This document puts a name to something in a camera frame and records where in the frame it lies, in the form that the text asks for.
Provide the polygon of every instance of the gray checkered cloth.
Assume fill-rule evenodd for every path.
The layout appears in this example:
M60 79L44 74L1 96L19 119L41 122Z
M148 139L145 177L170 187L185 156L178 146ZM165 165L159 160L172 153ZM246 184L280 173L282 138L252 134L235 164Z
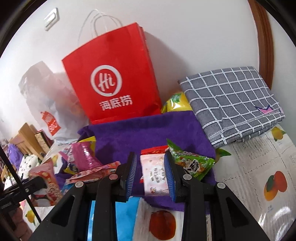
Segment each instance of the gray checkered cloth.
M285 118L254 67L199 73L179 84L215 148L258 136Z

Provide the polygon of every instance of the white rope handle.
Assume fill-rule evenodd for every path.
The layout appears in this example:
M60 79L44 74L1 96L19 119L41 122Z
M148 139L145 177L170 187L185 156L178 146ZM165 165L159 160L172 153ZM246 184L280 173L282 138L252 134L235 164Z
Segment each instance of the white rope handle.
M91 20L91 27L92 27L92 28L91 28L91 38L92 38L92 39L94 38L94 37L93 37L93 30L94 30L94 32L95 32L96 37L98 37L98 33L97 33L97 31L96 31L96 22L97 22L97 20L98 20L99 18L101 18L101 17L104 17L104 16L109 17L109 18L115 23L116 27L118 28L118 23L117 23L117 22L116 22L111 16L106 15L106 14L103 13L103 12L100 12L98 9L93 9L93 10L90 11L90 13L87 15L86 19L84 20L84 22L83 22L83 24L82 24L82 27L81 27L80 32L79 32L79 35L78 35L77 47L79 47L80 37L81 37L82 31L83 31L83 28L84 28L84 26L85 26L85 24L86 24L86 21L89 19L89 17L91 16L91 14L92 14L94 11L97 11L98 13L97 13L97 14L92 18L92 20ZM105 22L104 18L103 18L103 22L104 22L105 31L108 32L108 30L107 30L107 26L106 26L106 22Z

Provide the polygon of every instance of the wall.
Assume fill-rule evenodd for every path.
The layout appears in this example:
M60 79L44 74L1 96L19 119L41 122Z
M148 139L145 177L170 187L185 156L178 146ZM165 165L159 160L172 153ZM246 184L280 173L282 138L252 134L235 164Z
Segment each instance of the wall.
M296 47L280 24L269 15L274 38L274 78L272 92L281 104L286 118L281 126L296 144L296 80L294 69L296 66Z
M55 7L60 20L46 32L43 19ZM123 25L136 21L144 27L162 101L186 75L236 66L258 68L257 32L247 0L48 0L25 21L0 58L0 131L6 138L24 122L39 127L18 88L22 75L43 60L63 76L61 59L77 47L81 25L93 8ZM108 28L114 27L105 21ZM104 32L102 21L97 28ZM88 22L80 43L90 37Z

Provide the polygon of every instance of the red logo on plastic bag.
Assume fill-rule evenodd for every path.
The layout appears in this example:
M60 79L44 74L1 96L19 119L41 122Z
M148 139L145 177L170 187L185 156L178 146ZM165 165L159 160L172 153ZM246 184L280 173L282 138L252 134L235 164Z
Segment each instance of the red logo on plastic bag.
M58 125L55 117L49 112L45 111L45 112L41 112L41 114L42 114L42 120L46 122L49 132L51 133L52 136L54 136L61 127Z
M119 71L113 66L101 65L92 72L91 85L99 95L110 97L120 91L122 78Z

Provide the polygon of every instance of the brown wooden trim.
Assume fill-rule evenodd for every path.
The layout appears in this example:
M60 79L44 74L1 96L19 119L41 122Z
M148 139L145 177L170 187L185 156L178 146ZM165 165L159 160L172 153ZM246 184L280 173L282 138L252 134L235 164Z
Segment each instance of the brown wooden trim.
M248 0L256 23L259 46L259 73L271 89L274 75L274 42L267 12L255 0Z

